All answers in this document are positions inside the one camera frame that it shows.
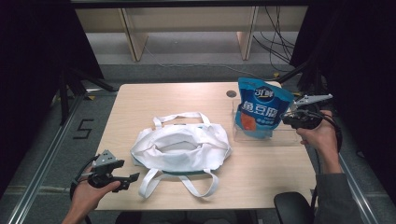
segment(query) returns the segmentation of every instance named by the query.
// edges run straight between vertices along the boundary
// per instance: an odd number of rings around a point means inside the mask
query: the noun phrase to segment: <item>fabric bag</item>
[[[177,117],[201,118],[203,123],[163,123]],[[232,152],[227,133],[219,124],[210,123],[200,112],[186,112],[153,119],[155,130],[147,128],[136,139],[131,149],[134,164],[149,169],[139,189],[139,195],[148,198],[160,181],[177,176],[196,197],[212,195],[219,184],[211,171],[218,169]],[[213,178],[209,190],[201,194],[187,175],[207,173]]]

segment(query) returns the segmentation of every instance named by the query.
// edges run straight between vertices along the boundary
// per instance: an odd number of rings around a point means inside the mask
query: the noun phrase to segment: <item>chair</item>
[[[314,223],[314,211],[305,197],[298,192],[277,194],[274,198],[274,204],[281,224]]]
[[[253,224],[253,219],[250,210],[235,210],[238,223]],[[140,222],[142,212],[121,212],[116,219],[115,224],[136,223]]]

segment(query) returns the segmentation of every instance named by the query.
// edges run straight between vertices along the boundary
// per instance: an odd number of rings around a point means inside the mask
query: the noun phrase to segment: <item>blue snack bag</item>
[[[273,129],[281,121],[294,96],[286,90],[270,85],[256,78],[238,78],[241,104],[235,115],[235,123],[246,135],[272,137]]]

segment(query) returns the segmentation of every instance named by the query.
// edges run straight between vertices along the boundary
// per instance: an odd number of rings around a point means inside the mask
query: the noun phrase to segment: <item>handheld controller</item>
[[[117,160],[116,157],[106,149],[96,161],[92,163],[91,174],[88,176],[88,183],[94,188],[99,189],[111,182],[120,181],[120,186],[114,189],[113,192],[128,189],[130,183],[137,180],[139,173],[130,175],[129,177],[113,176],[113,174],[111,174],[113,170],[122,167],[123,164],[123,160]]]
[[[315,129],[322,121],[323,114],[320,113],[317,102],[331,99],[332,95],[307,96],[294,101],[290,107],[290,112],[282,114],[280,117],[284,124],[288,124],[293,129]]]
[[[288,124],[293,129],[315,129],[319,126],[322,118],[309,113],[309,110],[297,110],[281,116],[283,123]]]

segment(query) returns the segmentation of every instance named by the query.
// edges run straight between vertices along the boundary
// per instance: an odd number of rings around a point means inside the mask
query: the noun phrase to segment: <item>gray floor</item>
[[[262,40],[260,34],[255,36]],[[283,36],[293,42],[297,34],[285,33]],[[234,33],[150,34],[139,63],[132,62],[124,34],[88,34],[88,37],[106,82],[114,86],[142,82],[231,81],[241,76],[272,78],[273,73],[277,72],[276,68],[292,69],[276,57],[270,57],[256,42],[252,44],[249,60],[242,61]],[[297,80],[298,77],[286,82],[284,88],[297,91]],[[97,88],[91,83],[85,84],[88,89]],[[35,143],[27,152],[0,202],[0,223],[7,223],[14,214],[13,210],[21,207],[24,208],[24,213],[21,214],[23,223],[61,222],[69,206],[70,180],[80,165],[94,155],[116,98],[116,93],[106,91],[96,91],[92,95],[95,95],[93,100],[70,100],[70,104],[75,107],[72,107],[73,118],[69,120],[66,130],[59,126],[60,103],[54,101]],[[83,119],[91,120],[84,123],[84,128],[92,129],[90,137],[76,139],[85,134],[78,131]],[[343,126],[341,118],[337,118],[337,121]],[[343,168],[350,174],[351,187],[361,205],[363,219],[366,223],[394,223],[394,204],[366,161],[356,156],[357,146],[347,127],[343,127],[343,134]],[[54,145],[54,138],[59,140],[59,145]],[[49,151],[54,151],[52,157],[49,156]],[[312,149],[309,148],[307,152],[317,170]],[[49,169],[42,174],[37,195],[34,195],[31,204],[20,204],[21,196],[29,189],[32,180],[37,179],[36,171],[47,158],[50,158]],[[118,213],[119,211],[92,212],[92,223],[114,223]],[[257,215],[258,223],[278,223],[274,209],[258,210]]]

